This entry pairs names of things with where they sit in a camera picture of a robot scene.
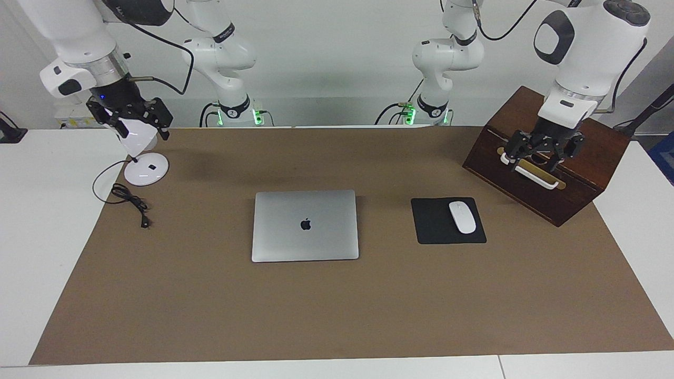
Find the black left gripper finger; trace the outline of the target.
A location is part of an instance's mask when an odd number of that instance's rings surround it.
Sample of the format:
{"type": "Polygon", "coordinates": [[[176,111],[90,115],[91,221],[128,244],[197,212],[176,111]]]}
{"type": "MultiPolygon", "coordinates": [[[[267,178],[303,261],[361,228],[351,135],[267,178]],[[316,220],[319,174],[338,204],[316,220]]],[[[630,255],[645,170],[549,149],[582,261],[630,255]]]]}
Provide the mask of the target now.
{"type": "Polygon", "coordinates": [[[515,131],[507,143],[507,158],[513,165],[539,151],[542,145],[541,133],[515,131]]]}
{"type": "Polygon", "coordinates": [[[583,134],[573,134],[572,137],[564,141],[553,141],[553,149],[549,158],[549,173],[553,173],[560,163],[568,158],[575,157],[585,142],[583,134]]]}

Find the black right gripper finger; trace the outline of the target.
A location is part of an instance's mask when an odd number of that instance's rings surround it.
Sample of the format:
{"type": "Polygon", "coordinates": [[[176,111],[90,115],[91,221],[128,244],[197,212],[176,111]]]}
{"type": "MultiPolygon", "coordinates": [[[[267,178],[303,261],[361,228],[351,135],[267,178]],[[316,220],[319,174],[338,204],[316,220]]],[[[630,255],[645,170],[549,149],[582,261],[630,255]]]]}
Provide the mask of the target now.
{"type": "Polygon", "coordinates": [[[108,110],[99,103],[87,103],[87,108],[99,124],[112,128],[117,132],[120,138],[128,137],[128,129],[122,120],[120,120],[120,116],[117,112],[113,111],[112,114],[110,114],[108,110]]]}
{"type": "Polygon", "coordinates": [[[169,127],[173,122],[173,115],[160,98],[145,101],[143,121],[158,130],[159,137],[167,140],[170,137],[169,127]]]}

